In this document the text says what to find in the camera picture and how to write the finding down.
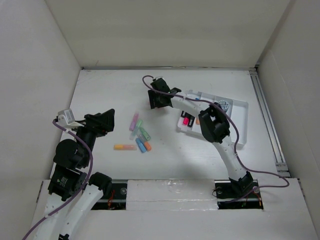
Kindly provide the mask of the yellow pink pastel highlighter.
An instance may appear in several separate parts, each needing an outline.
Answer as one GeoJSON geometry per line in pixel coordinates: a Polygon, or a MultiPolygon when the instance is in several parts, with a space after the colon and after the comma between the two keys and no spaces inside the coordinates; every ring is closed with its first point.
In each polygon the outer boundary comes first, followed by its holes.
{"type": "Polygon", "coordinates": [[[113,149],[115,151],[136,151],[137,146],[134,144],[115,144],[113,149]]]}

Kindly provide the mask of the dark green pastel highlighter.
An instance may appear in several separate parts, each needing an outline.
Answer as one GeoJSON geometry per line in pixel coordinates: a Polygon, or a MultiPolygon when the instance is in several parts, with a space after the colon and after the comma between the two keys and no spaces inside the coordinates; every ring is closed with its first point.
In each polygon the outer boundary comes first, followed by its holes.
{"type": "Polygon", "coordinates": [[[140,130],[140,133],[142,134],[142,136],[145,138],[146,141],[150,141],[151,140],[151,136],[148,134],[148,132],[143,127],[140,127],[139,130],[140,130]]]}

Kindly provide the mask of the blue pastel highlighter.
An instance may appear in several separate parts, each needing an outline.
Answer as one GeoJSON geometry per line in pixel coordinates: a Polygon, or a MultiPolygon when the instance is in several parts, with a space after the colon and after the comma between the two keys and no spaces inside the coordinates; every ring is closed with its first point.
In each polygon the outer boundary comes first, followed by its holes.
{"type": "Polygon", "coordinates": [[[135,139],[135,142],[142,153],[145,153],[147,151],[144,143],[138,137],[135,139]]]}

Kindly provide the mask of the orange black highlighter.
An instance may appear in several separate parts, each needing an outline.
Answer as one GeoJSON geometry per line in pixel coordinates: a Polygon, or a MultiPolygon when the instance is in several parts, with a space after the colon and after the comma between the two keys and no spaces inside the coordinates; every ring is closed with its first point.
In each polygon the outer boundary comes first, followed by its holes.
{"type": "Polygon", "coordinates": [[[188,126],[189,128],[192,128],[193,125],[194,125],[195,120],[196,120],[196,118],[191,115],[191,116],[189,117],[189,121],[188,121],[188,125],[187,125],[187,126],[188,126]]]}

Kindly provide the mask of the green black highlighter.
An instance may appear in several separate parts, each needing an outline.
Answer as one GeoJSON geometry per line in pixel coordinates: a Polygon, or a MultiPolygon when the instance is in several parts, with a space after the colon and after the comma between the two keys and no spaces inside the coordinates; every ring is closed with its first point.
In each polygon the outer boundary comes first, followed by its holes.
{"type": "Polygon", "coordinates": [[[190,114],[189,113],[187,113],[187,112],[185,112],[185,111],[183,111],[182,113],[181,113],[181,117],[185,120],[185,119],[190,119],[190,114]]]}

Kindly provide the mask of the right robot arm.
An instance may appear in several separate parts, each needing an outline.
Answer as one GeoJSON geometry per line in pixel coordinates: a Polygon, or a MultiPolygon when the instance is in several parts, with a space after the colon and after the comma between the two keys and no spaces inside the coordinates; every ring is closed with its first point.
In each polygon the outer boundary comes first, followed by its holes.
{"type": "Polygon", "coordinates": [[[191,98],[176,87],[170,89],[161,77],[153,77],[146,86],[152,109],[171,107],[199,120],[202,136],[216,148],[225,164],[232,193],[238,198],[246,197],[253,188],[253,177],[238,160],[231,139],[231,120],[219,103],[191,98]]]}

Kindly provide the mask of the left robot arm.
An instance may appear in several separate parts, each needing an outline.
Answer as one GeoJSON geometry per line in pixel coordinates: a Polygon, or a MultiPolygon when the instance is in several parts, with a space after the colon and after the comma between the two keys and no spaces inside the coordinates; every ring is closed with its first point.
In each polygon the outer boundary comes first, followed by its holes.
{"type": "Polygon", "coordinates": [[[44,216],[34,226],[34,239],[73,240],[92,207],[112,191],[112,178],[92,169],[96,139],[114,130],[115,110],[75,120],[72,110],[65,109],[57,114],[53,125],[72,138],[56,146],[49,196],[44,216]]]}

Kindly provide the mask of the pink black highlighter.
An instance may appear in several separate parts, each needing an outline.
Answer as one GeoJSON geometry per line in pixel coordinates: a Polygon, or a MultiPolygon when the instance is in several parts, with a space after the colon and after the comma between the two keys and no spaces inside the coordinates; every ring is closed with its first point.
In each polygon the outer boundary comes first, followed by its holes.
{"type": "Polygon", "coordinates": [[[183,121],[182,121],[182,124],[184,125],[184,126],[187,126],[188,124],[189,124],[189,118],[188,117],[185,117],[184,119],[183,119],[183,121]]]}

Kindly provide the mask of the purple pastel highlighter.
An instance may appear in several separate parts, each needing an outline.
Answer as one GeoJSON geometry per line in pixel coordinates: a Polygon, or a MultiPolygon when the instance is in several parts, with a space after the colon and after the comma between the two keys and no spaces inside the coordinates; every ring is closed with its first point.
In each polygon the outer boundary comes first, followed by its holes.
{"type": "Polygon", "coordinates": [[[129,130],[130,130],[131,132],[134,130],[138,119],[139,119],[139,113],[138,113],[138,112],[135,112],[134,115],[133,115],[133,117],[132,117],[130,126],[129,126],[129,130]]]}

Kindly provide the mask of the aluminium rail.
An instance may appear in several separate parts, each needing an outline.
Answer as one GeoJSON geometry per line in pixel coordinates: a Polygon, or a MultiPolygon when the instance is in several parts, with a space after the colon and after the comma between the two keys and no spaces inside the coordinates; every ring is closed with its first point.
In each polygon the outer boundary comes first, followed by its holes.
{"type": "Polygon", "coordinates": [[[250,75],[251,82],[252,82],[255,95],[258,101],[258,105],[260,107],[260,111],[262,113],[263,120],[267,129],[268,138],[272,147],[277,172],[282,177],[290,178],[291,174],[288,169],[288,166],[280,145],[280,141],[279,141],[279,138],[278,138],[278,135],[277,135],[277,132],[268,108],[268,104],[267,104],[256,68],[250,68],[249,75],[250,75]]]}

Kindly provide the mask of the white organizer tray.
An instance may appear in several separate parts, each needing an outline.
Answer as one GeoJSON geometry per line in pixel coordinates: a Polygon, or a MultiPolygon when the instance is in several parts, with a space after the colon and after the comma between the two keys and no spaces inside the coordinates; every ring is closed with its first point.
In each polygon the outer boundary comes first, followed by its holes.
{"type": "MultiPolygon", "coordinates": [[[[248,132],[248,113],[249,113],[249,104],[245,101],[235,100],[232,98],[226,98],[221,96],[212,95],[209,93],[204,93],[200,91],[189,90],[187,95],[194,99],[207,100],[210,102],[221,102],[225,101],[229,103],[228,110],[226,111],[227,115],[235,123],[239,133],[239,140],[237,142],[237,149],[242,149],[247,143],[247,132],[248,132]]],[[[192,136],[198,139],[204,140],[201,133],[200,125],[196,123],[196,120],[193,121],[193,124],[185,125],[184,114],[181,113],[179,120],[177,122],[177,131],[184,133],[188,136],[192,136]]]]}

